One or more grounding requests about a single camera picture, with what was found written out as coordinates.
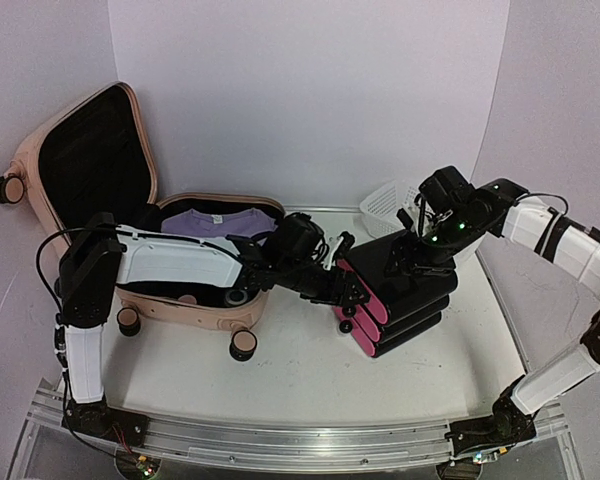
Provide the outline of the black pink tiered rack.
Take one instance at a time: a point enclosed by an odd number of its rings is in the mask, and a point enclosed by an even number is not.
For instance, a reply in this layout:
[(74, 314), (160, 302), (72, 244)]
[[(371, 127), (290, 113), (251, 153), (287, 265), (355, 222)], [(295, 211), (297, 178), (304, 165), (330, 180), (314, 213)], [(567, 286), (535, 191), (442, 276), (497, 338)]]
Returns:
[(338, 267), (355, 272), (370, 293), (368, 303), (336, 307), (334, 313), (342, 325), (351, 324), (341, 329), (349, 332), (371, 358), (437, 325), (458, 286), (456, 269), (446, 277), (386, 277), (390, 235), (358, 245), (337, 261)]

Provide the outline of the round glass cosmetic jar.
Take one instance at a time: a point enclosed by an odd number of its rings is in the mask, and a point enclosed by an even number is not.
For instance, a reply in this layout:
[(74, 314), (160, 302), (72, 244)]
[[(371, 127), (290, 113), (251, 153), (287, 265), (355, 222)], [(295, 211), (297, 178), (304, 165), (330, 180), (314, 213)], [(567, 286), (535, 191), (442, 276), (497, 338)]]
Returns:
[(236, 308), (250, 301), (249, 293), (245, 290), (227, 289), (224, 293), (224, 305), (227, 308)]

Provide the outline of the pink hard-shell suitcase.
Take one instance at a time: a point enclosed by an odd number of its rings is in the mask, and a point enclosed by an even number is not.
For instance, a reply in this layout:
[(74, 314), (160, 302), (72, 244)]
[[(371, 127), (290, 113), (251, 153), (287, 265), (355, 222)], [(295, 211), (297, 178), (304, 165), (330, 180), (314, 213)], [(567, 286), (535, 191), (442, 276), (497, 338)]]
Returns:
[[(231, 214), (255, 208), (275, 221), (285, 215), (283, 206), (267, 197), (184, 193), (159, 198), (140, 105), (124, 82), (78, 101), (25, 138), (0, 176), (0, 203), (17, 204), (22, 199), (29, 201), (47, 234), (82, 227), (99, 212), (150, 231), (158, 231), (165, 219), (190, 209)], [(64, 254), (73, 239), (67, 235), (53, 241), (56, 253)], [(231, 357), (247, 361), (257, 348), (252, 329), (262, 316), (267, 295), (253, 292), (248, 303), (227, 308), (224, 293), (187, 286), (173, 294), (165, 288), (119, 289), (118, 326), (126, 336), (138, 334), (144, 319), (227, 331)], [(179, 302), (182, 295), (195, 296), (197, 304)]]

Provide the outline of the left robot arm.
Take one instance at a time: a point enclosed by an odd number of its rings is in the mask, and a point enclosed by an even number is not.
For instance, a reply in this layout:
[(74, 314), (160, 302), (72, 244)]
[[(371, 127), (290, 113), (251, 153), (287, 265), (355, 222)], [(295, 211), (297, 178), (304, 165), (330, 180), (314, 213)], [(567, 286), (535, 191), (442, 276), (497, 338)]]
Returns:
[(115, 423), (102, 380), (102, 335), (117, 290), (142, 286), (173, 294), (187, 286), (251, 294), (280, 286), (311, 303), (343, 308), (370, 298), (359, 277), (336, 264), (353, 236), (344, 232), (329, 245), (324, 231), (302, 213), (252, 234), (199, 237), (138, 229), (104, 212), (43, 243), (67, 235), (74, 239), (59, 260), (57, 283), (43, 284), (57, 307), (57, 357), (77, 405), (74, 417), (94, 437), (107, 435)]

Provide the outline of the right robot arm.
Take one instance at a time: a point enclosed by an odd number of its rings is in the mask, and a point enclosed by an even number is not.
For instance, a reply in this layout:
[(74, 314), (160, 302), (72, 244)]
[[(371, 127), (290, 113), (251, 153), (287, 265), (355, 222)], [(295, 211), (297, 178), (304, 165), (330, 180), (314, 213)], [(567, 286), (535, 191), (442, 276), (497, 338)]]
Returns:
[(600, 230), (571, 219), (567, 206), (551, 206), (547, 197), (505, 178), (476, 188), (448, 166), (426, 178), (413, 201), (396, 212), (404, 230), (390, 250), (392, 273), (439, 283), (455, 255), (489, 234), (533, 253), (571, 284), (573, 294), (598, 307), (582, 335), (508, 386), (491, 414), (451, 425), (462, 451), (533, 437), (545, 404), (600, 372)]

